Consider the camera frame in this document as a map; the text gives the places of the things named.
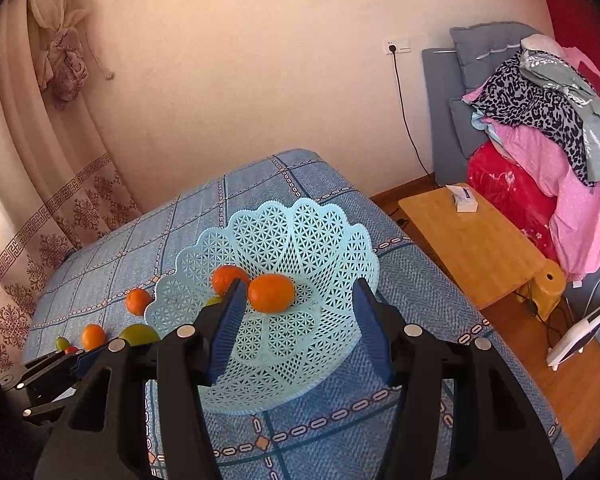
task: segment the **light blue plastic basket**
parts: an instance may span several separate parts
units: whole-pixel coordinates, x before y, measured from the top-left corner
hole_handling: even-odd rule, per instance
[[[336,205],[301,198],[287,208],[265,202],[238,211],[224,229],[205,230],[176,257],[176,272],[155,285],[144,313],[160,337],[190,323],[214,296],[217,267],[236,265],[251,278],[279,272],[296,284],[285,312],[268,316],[247,305],[226,372],[200,388],[203,407],[216,413],[269,410],[328,377],[360,339],[351,287],[366,278],[378,287],[379,262],[361,224],[349,225]]]

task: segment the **sheer curtain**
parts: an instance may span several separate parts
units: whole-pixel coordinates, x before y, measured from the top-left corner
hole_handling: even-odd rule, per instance
[[[0,371],[66,252],[140,215],[79,92],[78,1],[0,7]]]

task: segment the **leopard print clothing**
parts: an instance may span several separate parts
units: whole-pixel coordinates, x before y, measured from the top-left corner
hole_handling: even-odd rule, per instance
[[[558,144],[574,173],[585,186],[587,157],[582,140],[582,118],[561,93],[539,87],[520,73],[520,52],[503,62],[472,105],[507,126],[531,126]]]

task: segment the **green fruit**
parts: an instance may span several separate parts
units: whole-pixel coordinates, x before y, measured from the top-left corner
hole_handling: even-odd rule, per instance
[[[205,303],[205,306],[216,305],[218,303],[222,303],[222,298],[220,296],[214,296]]]
[[[124,339],[131,346],[146,345],[160,341],[158,333],[152,327],[143,323],[129,325],[120,332],[118,337]]]
[[[56,338],[56,350],[62,350],[63,352],[71,346],[69,340],[65,337],[57,337]]]

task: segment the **baseboard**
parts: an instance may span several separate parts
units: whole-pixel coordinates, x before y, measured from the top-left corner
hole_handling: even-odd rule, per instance
[[[401,198],[418,195],[426,191],[431,191],[434,187],[433,180],[435,180],[435,178],[435,173],[421,176],[416,180],[405,182],[404,184],[400,184],[400,186],[392,187],[387,191],[383,191],[376,195],[373,195],[372,197],[370,197],[369,200],[371,200],[371,202],[373,202],[377,206],[381,206],[390,202],[397,202]]]

